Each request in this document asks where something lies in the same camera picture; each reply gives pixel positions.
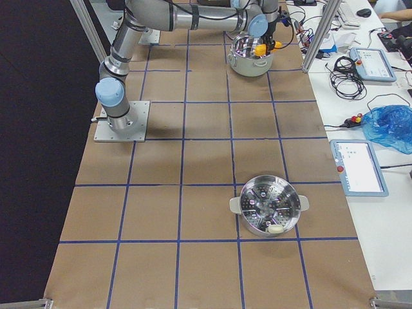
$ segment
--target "black mouse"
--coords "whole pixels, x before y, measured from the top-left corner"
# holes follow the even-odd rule
[[[361,17],[369,17],[372,14],[372,11],[369,8],[363,8],[362,10],[359,10],[356,12],[356,15],[361,16]]]

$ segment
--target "white keyboard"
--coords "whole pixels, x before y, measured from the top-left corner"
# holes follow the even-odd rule
[[[361,26],[361,22],[352,12],[349,4],[345,0],[341,2],[337,9],[338,20],[344,29],[358,29]]]

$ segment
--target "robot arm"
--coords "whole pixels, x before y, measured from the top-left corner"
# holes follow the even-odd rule
[[[126,98],[124,83],[135,45],[146,27],[173,31],[178,28],[246,31],[263,37],[268,51],[273,49],[272,34],[279,21],[278,0],[231,0],[232,7],[176,5],[172,0],[126,0],[124,20],[115,41],[100,65],[97,98],[102,103],[110,128],[116,132],[133,130],[138,115]]]

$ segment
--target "metal pot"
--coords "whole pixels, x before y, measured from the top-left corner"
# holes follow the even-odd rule
[[[229,205],[249,231],[263,237],[288,232],[299,220],[301,211],[309,209],[306,196],[298,195],[286,180],[271,175],[249,180]]]
[[[233,39],[230,53],[227,55],[230,67],[243,76],[259,76],[265,74],[273,62],[273,53],[257,56],[256,46],[262,45],[260,37],[251,37],[241,33]]]

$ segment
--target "tablet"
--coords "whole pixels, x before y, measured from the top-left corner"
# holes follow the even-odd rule
[[[397,77],[383,50],[373,48],[351,48],[350,58],[362,80],[395,82]]]
[[[345,195],[388,196],[370,141],[331,140],[330,145]]]

